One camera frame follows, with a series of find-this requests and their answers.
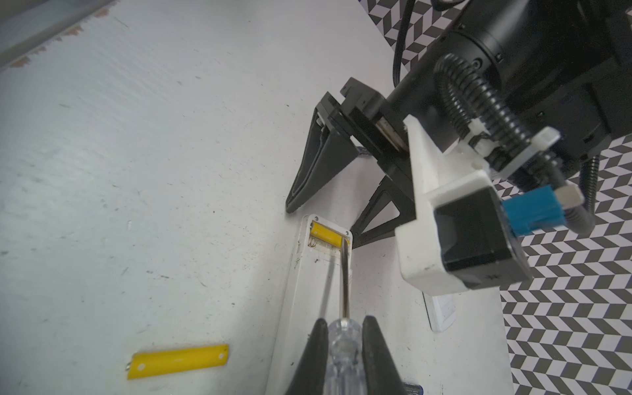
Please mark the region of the clear handle screwdriver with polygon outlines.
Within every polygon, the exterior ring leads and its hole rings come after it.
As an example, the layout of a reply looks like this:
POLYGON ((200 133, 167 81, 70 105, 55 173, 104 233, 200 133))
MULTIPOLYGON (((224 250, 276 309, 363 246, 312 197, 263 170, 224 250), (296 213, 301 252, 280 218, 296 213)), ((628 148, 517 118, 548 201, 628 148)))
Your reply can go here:
POLYGON ((341 243, 341 317, 329 325, 329 356, 324 394, 367 394, 362 326, 350 315, 349 243, 341 243))

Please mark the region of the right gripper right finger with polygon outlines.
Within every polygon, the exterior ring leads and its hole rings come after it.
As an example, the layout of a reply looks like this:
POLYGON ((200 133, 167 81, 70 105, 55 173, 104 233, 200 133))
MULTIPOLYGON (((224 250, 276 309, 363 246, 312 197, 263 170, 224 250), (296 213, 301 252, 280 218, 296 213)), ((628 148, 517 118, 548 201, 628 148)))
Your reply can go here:
POLYGON ((370 315, 362 324, 362 359, 368 395, 407 393, 378 321, 370 315))

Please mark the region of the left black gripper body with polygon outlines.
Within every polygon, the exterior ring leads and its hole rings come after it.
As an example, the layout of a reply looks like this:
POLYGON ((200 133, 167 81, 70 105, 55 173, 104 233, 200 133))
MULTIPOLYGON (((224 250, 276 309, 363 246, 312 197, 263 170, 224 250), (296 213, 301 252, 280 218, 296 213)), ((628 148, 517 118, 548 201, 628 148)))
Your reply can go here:
POLYGON ((406 196, 415 200, 408 132, 399 115, 376 90, 351 78, 339 103, 329 93, 317 104, 337 106, 352 127, 350 135, 376 159, 380 169, 406 196))

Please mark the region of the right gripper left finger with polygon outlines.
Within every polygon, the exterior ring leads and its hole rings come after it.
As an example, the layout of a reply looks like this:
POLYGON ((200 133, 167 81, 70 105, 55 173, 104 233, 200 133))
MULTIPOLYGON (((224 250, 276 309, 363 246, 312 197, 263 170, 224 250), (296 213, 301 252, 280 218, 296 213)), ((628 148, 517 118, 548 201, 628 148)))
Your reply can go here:
POLYGON ((329 358, 329 327, 317 319, 286 395, 322 395, 329 358))

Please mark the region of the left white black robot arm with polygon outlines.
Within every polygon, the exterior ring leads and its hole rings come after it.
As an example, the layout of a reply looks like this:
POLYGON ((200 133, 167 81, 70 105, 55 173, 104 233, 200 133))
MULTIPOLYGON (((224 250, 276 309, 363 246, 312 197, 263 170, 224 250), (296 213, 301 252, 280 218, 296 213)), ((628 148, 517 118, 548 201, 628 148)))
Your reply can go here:
POLYGON ((589 235, 599 155, 631 132, 630 9, 628 1, 470 1, 407 74, 400 32, 389 96, 352 78, 343 101, 326 94, 318 103, 286 211, 367 151, 384 177, 352 227, 354 244, 390 238, 416 216, 405 118, 441 151, 479 119, 495 143, 487 163, 520 190, 579 175, 584 203, 566 210, 566 225, 589 235))

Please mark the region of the yellow AAA battery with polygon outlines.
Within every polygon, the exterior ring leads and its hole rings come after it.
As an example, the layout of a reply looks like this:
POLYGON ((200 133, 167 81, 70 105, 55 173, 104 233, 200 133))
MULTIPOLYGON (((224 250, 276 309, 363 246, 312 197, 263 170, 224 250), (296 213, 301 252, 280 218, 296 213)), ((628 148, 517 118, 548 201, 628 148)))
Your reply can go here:
POLYGON ((230 347, 227 344, 222 344, 210 347, 136 353, 128 363, 127 380, 220 367, 227 363, 229 352, 230 347))
POLYGON ((311 222, 309 234, 311 237, 320 240, 336 249, 342 248, 342 244, 347 238, 344 235, 322 225, 319 222, 311 222))

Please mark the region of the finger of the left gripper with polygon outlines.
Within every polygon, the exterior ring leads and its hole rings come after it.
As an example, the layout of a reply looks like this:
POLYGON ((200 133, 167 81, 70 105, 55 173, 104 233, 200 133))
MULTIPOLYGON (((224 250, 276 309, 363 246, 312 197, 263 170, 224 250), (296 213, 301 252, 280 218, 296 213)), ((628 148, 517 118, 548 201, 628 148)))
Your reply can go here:
POLYGON ((395 230, 416 218, 414 200, 385 176, 351 228, 352 248, 395 236, 395 230))
POLYGON ((286 199, 286 212, 296 212, 359 156, 351 131, 339 107, 316 107, 301 165, 286 199))

